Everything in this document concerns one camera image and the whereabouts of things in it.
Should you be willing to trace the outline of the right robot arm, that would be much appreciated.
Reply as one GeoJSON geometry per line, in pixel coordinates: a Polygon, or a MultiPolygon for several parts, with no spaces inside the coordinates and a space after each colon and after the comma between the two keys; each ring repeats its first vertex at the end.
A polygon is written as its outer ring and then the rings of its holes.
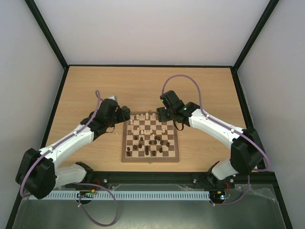
{"type": "Polygon", "coordinates": [[[162,94],[160,100],[163,103],[163,107],[157,108],[160,121],[174,121],[199,129],[230,149],[229,159],[215,163],[208,170],[206,179],[211,186],[218,187],[233,175],[249,175],[263,160],[262,142],[254,128],[242,129],[203,113],[193,102],[184,104],[172,90],[162,94]]]}

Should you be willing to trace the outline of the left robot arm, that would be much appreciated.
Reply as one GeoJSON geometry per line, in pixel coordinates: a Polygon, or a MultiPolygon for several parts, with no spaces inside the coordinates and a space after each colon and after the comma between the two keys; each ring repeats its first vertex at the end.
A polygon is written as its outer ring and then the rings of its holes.
{"type": "Polygon", "coordinates": [[[61,163],[81,147],[105,134],[108,128],[130,120],[130,114],[127,106],[120,107],[116,100],[106,98],[62,139],[39,150],[27,150],[15,179],[20,184],[20,196],[25,198],[25,192],[28,191],[30,195],[42,199],[57,187],[89,179],[92,169],[86,164],[78,162],[61,167],[61,163]]]}

